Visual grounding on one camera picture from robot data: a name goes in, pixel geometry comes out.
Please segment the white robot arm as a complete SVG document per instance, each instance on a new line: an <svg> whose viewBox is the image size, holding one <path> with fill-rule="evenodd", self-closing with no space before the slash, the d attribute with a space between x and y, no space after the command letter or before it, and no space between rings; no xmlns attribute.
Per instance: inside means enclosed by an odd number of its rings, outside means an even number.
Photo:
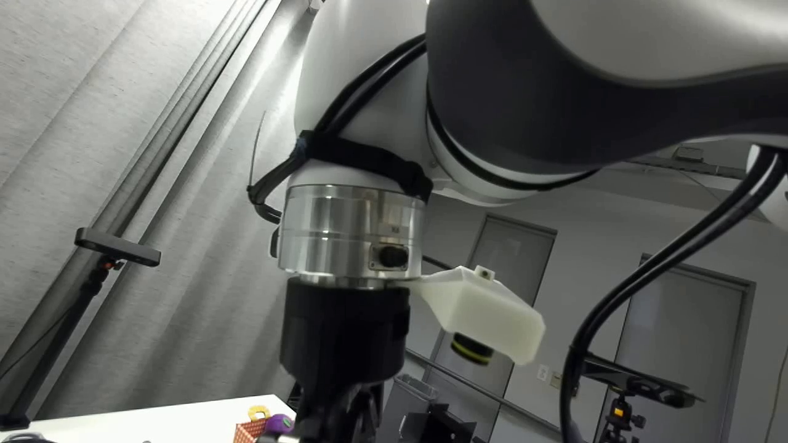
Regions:
<svg viewBox="0 0 788 443"><path fill-rule="evenodd" d="M472 271L420 269L436 194L518 202L688 141L749 138L758 154L712 214L616 285L580 323L562 383L596 377L669 405L688 392L594 355L644 283L745 214L786 173L786 45L728 4L685 0L329 0L308 36L306 127L263 178L289 275L283 366L302 443L351 443L403 362L411 297L443 328L528 362L540 315Z"/></svg>

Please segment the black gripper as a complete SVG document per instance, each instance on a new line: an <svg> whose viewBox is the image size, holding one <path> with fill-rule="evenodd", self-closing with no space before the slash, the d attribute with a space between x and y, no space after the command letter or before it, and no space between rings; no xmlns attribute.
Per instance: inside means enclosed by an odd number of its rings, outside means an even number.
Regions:
<svg viewBox="0 0 788 443"><path fill-rule="evenodd" d="M372 443L383 383L403 366L406 288L332 288L290 277L280 365L295 379L301 443Z"/></svg>

